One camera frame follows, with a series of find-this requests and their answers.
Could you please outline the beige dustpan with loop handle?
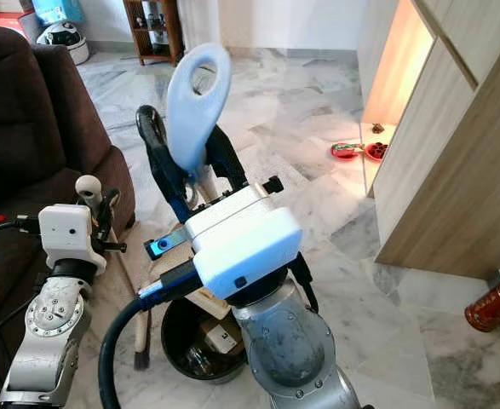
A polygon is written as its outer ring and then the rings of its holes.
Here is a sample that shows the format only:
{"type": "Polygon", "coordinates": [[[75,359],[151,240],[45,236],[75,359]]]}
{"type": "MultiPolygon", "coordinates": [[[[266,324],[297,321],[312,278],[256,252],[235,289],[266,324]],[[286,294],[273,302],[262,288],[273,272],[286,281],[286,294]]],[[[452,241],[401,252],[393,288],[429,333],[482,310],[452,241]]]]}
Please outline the beige dustpan with loop handle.
{"type": "MultiPolygon", "coordinates": [[[[200,186],[205,144],[226,104],[231,79],[230,55],[218,43],[204,43],[192,49],[173,73],[165,94],[168,113],[163,124],[172,159],[187,175],[185,187],[200,186]]],[[[204,287],[192,260],[187,262],[187,267],[187,276],[171,284],[157,281],[141,289],[140,295],[129,301],[109,330],[120,332],[136,313],[204,287]]]]}

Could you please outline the brown wooden shelf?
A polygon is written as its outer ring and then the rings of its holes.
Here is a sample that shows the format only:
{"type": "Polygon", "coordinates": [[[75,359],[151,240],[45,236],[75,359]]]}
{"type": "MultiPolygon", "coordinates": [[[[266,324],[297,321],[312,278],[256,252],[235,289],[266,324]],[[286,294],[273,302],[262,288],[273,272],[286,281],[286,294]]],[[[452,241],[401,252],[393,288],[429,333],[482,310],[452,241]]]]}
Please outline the brown wooden shelf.
{"type": "Polygon", "coordinates": [[[122,0],[141,66],[177,67],[185,52],[178,0],[122,0]]]}

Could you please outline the blue box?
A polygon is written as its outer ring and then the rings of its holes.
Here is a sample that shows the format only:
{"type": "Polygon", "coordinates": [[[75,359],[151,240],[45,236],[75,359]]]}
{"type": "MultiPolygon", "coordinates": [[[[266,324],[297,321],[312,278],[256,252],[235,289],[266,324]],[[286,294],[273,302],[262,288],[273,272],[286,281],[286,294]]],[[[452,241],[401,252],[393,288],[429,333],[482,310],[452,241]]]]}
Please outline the blue box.
{"type": "Polygon", "coordinates": [[[82,23],[81,0],[32,0],[37,20],[43,25],[56,22],[82,23]]]}

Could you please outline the red patterned can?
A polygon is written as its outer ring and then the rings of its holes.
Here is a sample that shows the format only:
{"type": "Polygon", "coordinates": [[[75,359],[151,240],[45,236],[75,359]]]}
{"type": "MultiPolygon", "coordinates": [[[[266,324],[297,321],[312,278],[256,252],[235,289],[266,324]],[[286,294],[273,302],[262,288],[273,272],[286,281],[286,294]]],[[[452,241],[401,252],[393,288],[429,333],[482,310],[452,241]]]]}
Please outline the red patterned can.
{"type": "Polygon", "coordinates": [[[500,327],[500,283],[468,305],[464,315],[476,331],[491,332],[500,327]]]}

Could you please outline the dark brown sofa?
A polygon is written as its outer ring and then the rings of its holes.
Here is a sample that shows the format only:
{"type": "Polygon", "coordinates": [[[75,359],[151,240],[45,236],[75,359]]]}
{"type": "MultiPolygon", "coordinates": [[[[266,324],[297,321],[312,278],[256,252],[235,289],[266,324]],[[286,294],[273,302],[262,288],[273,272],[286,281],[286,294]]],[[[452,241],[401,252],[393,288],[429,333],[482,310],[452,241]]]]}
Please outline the dark brown sofa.
{"type": "MultiPolygon", "coordinates": [[[[69,51],[0,27],[0,223],[75,203],[75,182],[83,175],[120,191],[112,223],[125,238],[135,222],[128,164],[111,143],[69,51]]],[[[0,231],[0,374],[23,336],[21,318],[11,311],[31,300],[48,273],[36,235],[0,231]]]]}

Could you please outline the black round waste bin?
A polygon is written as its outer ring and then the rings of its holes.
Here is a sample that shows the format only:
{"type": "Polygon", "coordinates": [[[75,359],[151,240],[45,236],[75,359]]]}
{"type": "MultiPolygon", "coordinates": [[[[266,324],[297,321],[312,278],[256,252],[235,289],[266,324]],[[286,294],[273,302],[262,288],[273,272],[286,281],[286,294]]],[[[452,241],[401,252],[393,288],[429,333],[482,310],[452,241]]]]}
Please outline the black round waste bin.
{"type": "Polygon", "coordinates": [[[217,319],[187,299],[172,301],[160,325],[163,351],[180,374],[207,384],[226,384],[241,372],[246,363],[244,350],[239,354],[218,354],[206,346],[199,325],[210,320],[237,323],[233,312],[217,319]]]}

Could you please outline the white round helmet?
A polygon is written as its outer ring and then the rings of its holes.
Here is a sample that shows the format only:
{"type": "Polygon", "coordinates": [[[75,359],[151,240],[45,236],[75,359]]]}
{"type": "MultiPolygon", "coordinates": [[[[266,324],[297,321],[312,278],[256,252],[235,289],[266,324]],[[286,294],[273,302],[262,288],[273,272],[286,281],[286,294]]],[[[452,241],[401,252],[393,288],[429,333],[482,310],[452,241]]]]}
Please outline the white round helmet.
{"type": "Polygon", "coordinates": [[[44,28],[37,38],[39,44],[62,44],[69,50],[74,65],[82,65],[90,57],[87,38],[77,27],[67,20],[55,22],[44,28]]]}

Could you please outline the light wood cabinet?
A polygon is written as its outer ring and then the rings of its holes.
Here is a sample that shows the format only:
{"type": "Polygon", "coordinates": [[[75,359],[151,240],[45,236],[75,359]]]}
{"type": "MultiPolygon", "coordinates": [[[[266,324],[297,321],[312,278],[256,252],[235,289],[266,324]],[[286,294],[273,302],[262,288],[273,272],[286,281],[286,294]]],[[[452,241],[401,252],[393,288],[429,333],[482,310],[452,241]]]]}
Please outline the light wood cabinet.
{"type": "Polygon", "coordinates": [[[500,0],[369,0],[356,48],[379,264],[500,270],[500,0]]]}

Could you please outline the red flat box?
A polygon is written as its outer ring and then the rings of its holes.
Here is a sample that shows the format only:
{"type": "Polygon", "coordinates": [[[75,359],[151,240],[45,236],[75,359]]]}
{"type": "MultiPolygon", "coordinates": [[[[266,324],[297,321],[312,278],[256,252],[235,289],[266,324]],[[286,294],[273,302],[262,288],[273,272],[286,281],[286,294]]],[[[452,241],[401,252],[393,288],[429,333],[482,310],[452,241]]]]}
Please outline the red flat box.
{"type": "Polygon", "coordinates": [[[34,11],[0,12],[0,27],[19,32],[32,43],[42,34],[42,25],[34,11]]]}

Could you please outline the wooden handled small broom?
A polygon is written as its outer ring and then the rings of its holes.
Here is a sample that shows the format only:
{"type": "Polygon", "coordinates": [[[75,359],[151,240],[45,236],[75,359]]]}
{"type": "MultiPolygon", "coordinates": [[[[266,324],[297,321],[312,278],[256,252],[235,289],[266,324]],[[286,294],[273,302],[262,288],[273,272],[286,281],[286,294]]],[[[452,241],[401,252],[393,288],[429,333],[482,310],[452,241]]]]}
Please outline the wooden handled small broom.
{"type": "MultiPolygon", "coordinates": [[[[76,179],[75,191],[81,199],[81,203],[86,204],[91,210],[91,218],[93,218],[94,226],[96,227],[96,240],[99,245],[98,252],[101,253],[101,201],[103,196],[101,180],[97,176],[92,175],[80,176],[76,179]]],[[[116,231],[113,230],[112,222],[111,230],[114,232],[111,238],[117,238],[117,242],[120,242],[118,241],[116,231]]],[[[137,287],[133,284],[132,278],[130,278],[128,265],[124,261],[124,253],[113,251],[113,260],[116,261],[116,270],[122,284],[128,290],[129,295],[135,297],[137,287]]],[[[135,328],[133,342],[134,370],[143,372],[151,366],[151,311],[145,310],[136,313],[133,322],[133,327],[135,328]]]]}

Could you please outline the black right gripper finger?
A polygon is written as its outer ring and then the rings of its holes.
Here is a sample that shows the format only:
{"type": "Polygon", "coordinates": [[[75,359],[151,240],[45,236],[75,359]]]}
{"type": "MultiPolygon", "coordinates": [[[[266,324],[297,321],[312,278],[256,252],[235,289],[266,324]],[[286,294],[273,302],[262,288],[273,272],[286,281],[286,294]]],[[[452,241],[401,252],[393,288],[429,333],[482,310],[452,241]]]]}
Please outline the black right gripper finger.
{"type": "Polygon", "coordinates": [[[179,223],[190,218],[185,182],[187,175],[172,159],[165,140],[165,127],[160,114],[151,105],[140,106],[135,113],[138,134],[144,141],[151,174],[179,223]]]}
{"type": "Polygon", "coordinates": [[[220,196],[220,191],[212,176],[208,175],[208,167],[216,178],[226,178],[229,190],[223,191],[222,196],[237,193],[247,184],[244,168],[239,161],[237,151],[233,148],[227,134],[215,125],[205,144],[205,166],[200,168],[200,188],[205,196],[220,196]]]}

